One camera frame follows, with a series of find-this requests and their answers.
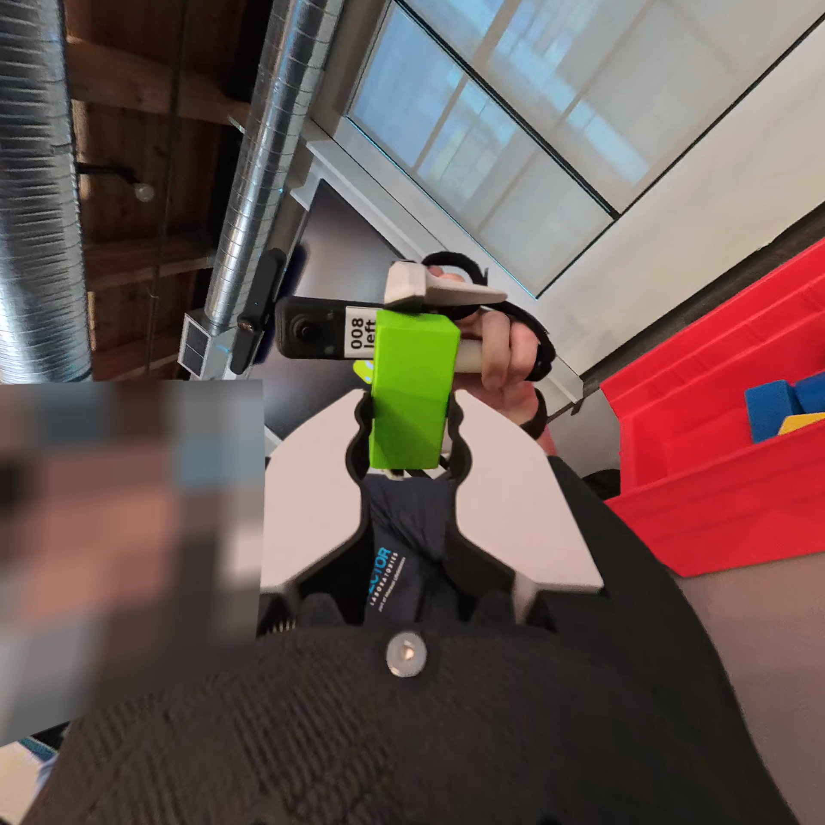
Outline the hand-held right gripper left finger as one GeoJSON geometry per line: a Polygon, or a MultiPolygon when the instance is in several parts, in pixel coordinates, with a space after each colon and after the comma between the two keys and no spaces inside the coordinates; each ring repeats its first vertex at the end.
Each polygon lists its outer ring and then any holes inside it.
{"type": "Polygon", "coordinates": [[[265,471],[263,595],[291,616],[331,596],[346,624],[362,624],[373,572],[369,503],[372,398],[353,389],[274,448],[265,471]]]}

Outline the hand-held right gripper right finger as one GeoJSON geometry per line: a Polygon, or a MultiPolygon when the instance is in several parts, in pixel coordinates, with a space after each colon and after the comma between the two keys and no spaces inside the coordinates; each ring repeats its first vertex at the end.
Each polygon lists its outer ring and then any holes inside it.
{"type": "Polygon", "coordinates": [[[508,596],[517,624],[540,593],[599,593],[602,575],[542,448],[464,390],[450,399],[448,433],[444,566],[459,591],[508,596]]]}

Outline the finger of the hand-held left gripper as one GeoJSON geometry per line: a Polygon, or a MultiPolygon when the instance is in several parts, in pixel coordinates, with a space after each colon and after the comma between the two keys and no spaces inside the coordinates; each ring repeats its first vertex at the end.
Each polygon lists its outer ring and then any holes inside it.
{"type": "Polygon", "coordinates": [[[440,289],[444,284],[422,264],[393,263],[385,285],[385,309],[406,315],[441,311],[446,307],[440,289]]]}

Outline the green wooden block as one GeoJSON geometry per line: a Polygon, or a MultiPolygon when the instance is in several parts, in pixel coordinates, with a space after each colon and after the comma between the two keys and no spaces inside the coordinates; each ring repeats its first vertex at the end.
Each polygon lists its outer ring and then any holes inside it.
{"type": "Polygon", "coordinates": [[[458,326],[443,315],[378,311],[371,468],[437,466],[459,340],[458,326]]]}

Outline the red plastic bin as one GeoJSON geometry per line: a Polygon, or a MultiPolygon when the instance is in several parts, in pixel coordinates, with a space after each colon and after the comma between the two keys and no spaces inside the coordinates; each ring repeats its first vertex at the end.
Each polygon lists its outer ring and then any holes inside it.
{"type": "Polygon", "coordinates": [[[755,441],[748,390],[823,373],[824,244],[607,379],[613,511],[682,577],[824,550],[823,420],[755,441]]]}

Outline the blue half-cylinder block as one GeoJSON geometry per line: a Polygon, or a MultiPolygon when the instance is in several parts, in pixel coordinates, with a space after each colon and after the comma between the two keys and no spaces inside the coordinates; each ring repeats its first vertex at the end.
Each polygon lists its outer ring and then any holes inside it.
{"type": "Polygon", "coordinates": [[[803,414],[793,385],[784,379],[748,388],[744,395],[754,444],[779,434],[786,418],[803,414]]]}

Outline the person's left hand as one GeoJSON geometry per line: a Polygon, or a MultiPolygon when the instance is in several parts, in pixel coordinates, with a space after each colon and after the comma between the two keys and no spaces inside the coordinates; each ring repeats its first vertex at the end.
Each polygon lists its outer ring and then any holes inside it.
{"type": "Polygon", "coordinates": [[[453,388],[463,389],[517,426],[526,425],[537,414],[539,399],[527,380],[538,352],[538,339],[531,330],[494,310],[459,320],[461,337],[480,341],[482,370],[457,374],[453,388]]]}

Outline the metal vent grille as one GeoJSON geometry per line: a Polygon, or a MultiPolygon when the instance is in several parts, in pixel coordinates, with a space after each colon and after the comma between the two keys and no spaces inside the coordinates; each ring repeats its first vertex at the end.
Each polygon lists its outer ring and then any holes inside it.
{"type": "Polygon", "coordinates": [[[211,337],[203,329],[197,318],[187,313],[183,319],[177,364],[190,377],[201,379],[206,357],[210,348],[211,337]]]}

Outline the large window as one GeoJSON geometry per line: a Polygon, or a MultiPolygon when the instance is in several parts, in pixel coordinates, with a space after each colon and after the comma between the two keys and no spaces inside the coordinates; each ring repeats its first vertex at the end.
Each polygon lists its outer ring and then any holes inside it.
{"type": "Polygon", "coordinates": [[[345,118],[540,297],[824,3],[386,2],[345,118]]]}

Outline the ceiling light bulb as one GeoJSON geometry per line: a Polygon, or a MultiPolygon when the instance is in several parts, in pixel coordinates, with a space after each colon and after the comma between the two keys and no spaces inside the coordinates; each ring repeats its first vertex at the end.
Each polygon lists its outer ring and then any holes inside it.
{"type": "Polygon", "coordinates": [[[141,203],[149,203],[155,197],[152,185],[139,179],[136,171],[119,164],[76,164],[77,174],[88,177],[115,177],[124,181],[134,192],[136,199],[141,203]]]}

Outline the large silver ventilation duct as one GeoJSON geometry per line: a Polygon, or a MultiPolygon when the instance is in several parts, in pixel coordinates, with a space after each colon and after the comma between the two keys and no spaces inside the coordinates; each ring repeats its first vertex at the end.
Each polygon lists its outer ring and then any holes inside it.
{"type": "Polygon", "coordinates": [[[63,6],[2,1],[2,382],[83,382],[91,360],[63,6]]]}

